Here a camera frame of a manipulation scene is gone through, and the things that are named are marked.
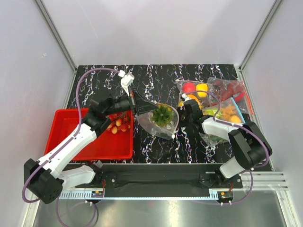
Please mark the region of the fake orange pineapple with leaves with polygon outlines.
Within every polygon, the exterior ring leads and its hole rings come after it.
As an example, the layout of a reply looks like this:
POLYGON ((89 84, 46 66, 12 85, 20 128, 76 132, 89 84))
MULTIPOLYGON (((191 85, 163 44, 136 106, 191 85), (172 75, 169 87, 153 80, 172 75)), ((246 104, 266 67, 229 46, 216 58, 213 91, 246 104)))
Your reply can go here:
POLYGON ((168 125, 173 117, 173 111, 170 107, 163 104, 158 104, 158 108, 153 110, 150 117, 151 122, 155 123, 159 127, 165 127, 168 125))

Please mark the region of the polka dot zip bag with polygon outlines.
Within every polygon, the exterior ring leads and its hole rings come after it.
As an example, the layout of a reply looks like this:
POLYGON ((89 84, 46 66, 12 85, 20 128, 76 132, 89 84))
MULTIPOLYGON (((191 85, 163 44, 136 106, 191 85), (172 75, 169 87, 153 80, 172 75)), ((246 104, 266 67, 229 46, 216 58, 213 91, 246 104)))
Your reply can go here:
POLYGON ((166 140, 175 139, 179 122, 177 110, 167 104, 157 105, 158 108, 136 118, 139 125, 150 135, 166 140))

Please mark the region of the fake cherry bunch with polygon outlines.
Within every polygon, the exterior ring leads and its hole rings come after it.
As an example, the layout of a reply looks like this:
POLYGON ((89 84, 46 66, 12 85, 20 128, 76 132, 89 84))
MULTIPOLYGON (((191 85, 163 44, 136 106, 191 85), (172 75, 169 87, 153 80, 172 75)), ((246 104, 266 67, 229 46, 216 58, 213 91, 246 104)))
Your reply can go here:
POLYGON ((111 120, 111 123, 107 127, 107 131, 112 134, 117 134, 119 131, 126 132, 131 128, 131 119, 127 112, 110 114, 108 117, 111 120))

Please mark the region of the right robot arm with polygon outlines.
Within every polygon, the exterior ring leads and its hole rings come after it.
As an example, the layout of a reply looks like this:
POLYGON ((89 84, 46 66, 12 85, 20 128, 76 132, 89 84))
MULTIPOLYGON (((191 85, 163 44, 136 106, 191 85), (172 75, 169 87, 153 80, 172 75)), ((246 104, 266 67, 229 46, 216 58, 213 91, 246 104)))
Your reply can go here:
POLYGON ((212 135, 230 143, 234 157, 221 165, 215 175, 219 187, 228 186, 235 175, 263 167, 269 162, 272 148, 254 122, 232 123, 214 115, 204 115, 193 99, 185 101, 177 111, 179 122, 190 125, 199 136, 212 135))

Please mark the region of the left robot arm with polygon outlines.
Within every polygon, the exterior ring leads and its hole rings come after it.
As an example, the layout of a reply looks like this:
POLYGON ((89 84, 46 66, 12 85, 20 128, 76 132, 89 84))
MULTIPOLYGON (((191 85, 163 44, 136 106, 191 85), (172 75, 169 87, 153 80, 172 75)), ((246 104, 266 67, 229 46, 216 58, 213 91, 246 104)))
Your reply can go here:
POLYGON ((90 101, 90 106, 85 116, 79 117, 79 124, 51 152, 37 161, 29 159, 24 164, 24 186, 22 199, 31 203, 26 198, 26 190, 31 191, 44 204, 56 200, 62 190, 81 184, 98 187, 102 183, 102 175, 98 170, 89 165, 65 170, 72 159, 86 146, 95 141, 106 131, 111 124, 109 115, 132 111, 134 116, 140 116, 157 109, 157 104, 140 95, 136 89, 119 98, 114 98, 106 88, 98 90, 90 101))

